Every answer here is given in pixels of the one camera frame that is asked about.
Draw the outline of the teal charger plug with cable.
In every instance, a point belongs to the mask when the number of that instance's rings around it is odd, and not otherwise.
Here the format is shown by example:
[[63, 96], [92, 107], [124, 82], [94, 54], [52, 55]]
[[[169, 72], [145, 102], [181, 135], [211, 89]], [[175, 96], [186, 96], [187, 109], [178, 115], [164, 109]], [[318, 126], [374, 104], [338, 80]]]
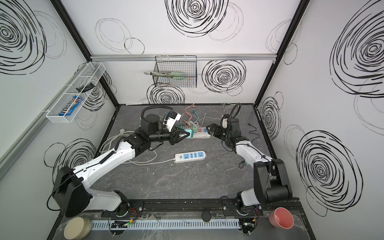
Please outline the teal charger plug with cable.
[[192, 112], [193, 118], [188, 123], [188, 125], [185, 126], [185, 127], [200, 127], [200, 124], [199, 124], [200, 117], [199, 117], [199, 115], [196, 113], [195, 110], [191, 110], [191, 112]]

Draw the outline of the pink charger plug with cable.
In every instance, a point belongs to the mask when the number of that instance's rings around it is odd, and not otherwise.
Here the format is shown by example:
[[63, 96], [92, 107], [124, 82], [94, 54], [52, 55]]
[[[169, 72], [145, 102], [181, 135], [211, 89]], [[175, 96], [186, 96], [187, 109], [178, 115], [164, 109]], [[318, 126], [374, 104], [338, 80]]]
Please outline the pink charger plug with cable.
[[182, 117], [181, 117], [181, 120], [180, 120], [181, 125], [183, 127], [187, 126], [188, 123], [192, 120], [193, 115], [192, 115], [191, 110], [193, 110], [195, 107], [196, 107], [196, 105], [192, 104], [192, 105], [190, 105], [190, 106], [185, 108], [184, 113], [182, 114]]

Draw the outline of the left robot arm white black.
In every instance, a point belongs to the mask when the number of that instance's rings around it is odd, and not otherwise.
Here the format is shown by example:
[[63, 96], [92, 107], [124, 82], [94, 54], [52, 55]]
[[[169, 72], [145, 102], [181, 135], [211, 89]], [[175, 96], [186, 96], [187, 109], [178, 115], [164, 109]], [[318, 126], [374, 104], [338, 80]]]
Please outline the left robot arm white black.
[[61, 168], [56, 176], [51, 197], [65, 217], [72, 218], [84, 211], [108, 211], [124, 217], [130, 210], [128, 199], [120, 191], [104, 192], [91, 186], [105, 174], [151, 148], [151, 144], [179, 143], [190, 134], [175, 126], [181, 119], [169, 112], [165, 120], [154, 114], [141, 117], [141, 127], [127, 137], [119, 137], [115, 147], [99, 157], [70, 168]]

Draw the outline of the small blue white power strip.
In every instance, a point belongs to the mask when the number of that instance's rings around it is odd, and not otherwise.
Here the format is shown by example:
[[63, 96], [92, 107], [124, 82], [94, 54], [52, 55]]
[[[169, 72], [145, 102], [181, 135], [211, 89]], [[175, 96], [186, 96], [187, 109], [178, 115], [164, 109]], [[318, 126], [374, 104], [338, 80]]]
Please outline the small blue white power strip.
[[193, 161], [202, 161], [207, 157], [206, 152], [204, 151], [195, 151], [175, 154], [175, 163], [187, 163]]

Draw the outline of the large multicolour power strip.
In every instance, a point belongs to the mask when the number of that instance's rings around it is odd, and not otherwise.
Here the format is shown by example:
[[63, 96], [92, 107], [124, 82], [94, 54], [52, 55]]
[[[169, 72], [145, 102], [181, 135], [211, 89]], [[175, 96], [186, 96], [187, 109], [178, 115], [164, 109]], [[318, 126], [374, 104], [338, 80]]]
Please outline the large multicolour power strip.
[[194, 137], [188, 139], [209, 139], [211, 135], [208, 133], [206, 128], [186, 128], [194, 130]]

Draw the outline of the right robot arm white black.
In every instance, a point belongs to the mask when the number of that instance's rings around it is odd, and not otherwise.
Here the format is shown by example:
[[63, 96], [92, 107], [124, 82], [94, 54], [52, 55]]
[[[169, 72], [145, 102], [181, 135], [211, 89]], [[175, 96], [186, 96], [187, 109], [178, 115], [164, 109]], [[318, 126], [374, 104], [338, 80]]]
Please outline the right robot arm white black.
[[210, 124], [206, 129], [253, 168], [253, 188], [238, 194], [242, 207], [264, 206], [293, 197], [285, 163], [265, 155], [248, 138], [242, 136], [238, 119], [226, 117], [220, 125]]

